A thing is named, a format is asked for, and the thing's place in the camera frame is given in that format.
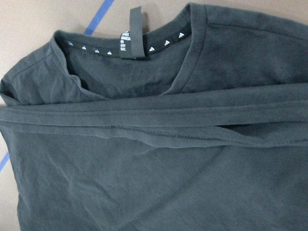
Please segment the black graphic t-shirt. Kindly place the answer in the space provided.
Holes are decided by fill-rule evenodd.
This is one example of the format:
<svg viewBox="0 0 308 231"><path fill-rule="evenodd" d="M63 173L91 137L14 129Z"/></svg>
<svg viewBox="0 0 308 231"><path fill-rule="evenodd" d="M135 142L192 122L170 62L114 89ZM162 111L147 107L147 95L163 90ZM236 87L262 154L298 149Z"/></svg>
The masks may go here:
<svg viewBox="0 0 308 231"><path fill-rule="evenodd" d="M129 36L57 30L3 76L20 229L307 230L307 25L190 2Z"/></svg>

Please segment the blue tape grid lines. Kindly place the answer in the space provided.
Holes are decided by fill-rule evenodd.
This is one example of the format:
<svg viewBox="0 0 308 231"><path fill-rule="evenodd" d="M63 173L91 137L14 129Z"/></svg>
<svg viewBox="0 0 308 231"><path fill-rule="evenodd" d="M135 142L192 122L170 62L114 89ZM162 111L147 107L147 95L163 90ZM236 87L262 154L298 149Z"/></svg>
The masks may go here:
<svg viewBox="0 0 308 231"><path fill-rule="evenodd" d="M85 35L92 35L101 20L104 18L110 7L112 6L114 0L104 0L99 9L97 10L96 14L92 18L91 22L87 26L84 31ZM5 154L0 162L0 170L2 171L3 168L6 166L7 162L10 160L10 153L9 151Z"/></svg>

